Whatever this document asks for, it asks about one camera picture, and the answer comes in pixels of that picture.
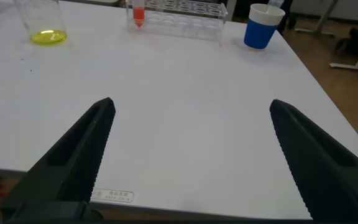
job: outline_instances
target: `test tube rack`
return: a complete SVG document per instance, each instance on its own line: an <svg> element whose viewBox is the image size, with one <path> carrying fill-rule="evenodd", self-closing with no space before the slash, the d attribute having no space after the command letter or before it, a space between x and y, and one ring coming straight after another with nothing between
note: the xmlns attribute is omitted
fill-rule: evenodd
<svg viewBox="0 0 358 224"><path fill-rule="evenodd" d="M129 32L173 35L222 44L227 10L224 4L188 0L145 0L141 27L134 21L132 0L126 0Z"/></svg>

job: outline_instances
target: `blue cup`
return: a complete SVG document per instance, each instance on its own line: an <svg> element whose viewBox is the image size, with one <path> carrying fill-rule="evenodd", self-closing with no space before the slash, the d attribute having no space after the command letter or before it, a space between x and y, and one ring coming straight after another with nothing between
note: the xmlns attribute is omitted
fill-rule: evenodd
<svg viewBox="0 0 358 224"><path fill-rule="evenodd" d="M266 48L284 15L285 12L275 6L252 4L244 43L255 49Z"/></svg>

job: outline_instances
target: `wooden floor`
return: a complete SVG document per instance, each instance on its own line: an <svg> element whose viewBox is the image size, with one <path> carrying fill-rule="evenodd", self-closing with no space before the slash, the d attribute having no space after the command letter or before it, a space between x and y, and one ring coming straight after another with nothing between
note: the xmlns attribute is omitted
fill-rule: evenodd
<svg viewBox="0 0 358 224"><path fill-rule="evenodd" d="M316 21L312 20L298 20L296 26L313 28L315 24ZM337 37L333 39L314 37L310 34L297 33L294 30L286 30L284 37L358 133L358 72L329 67L331 62L355 64L358 61L358 58L346 54L333 54L336 42L339 38L347 37L351 27L349 24L328 22L326 30L337 34ZM2 183L6 186L5 192L8 192L17 181L17 179L3 179ZM101 213L106 219L118 220L220 219L207 215L161 211L101 210Z"/></svg>

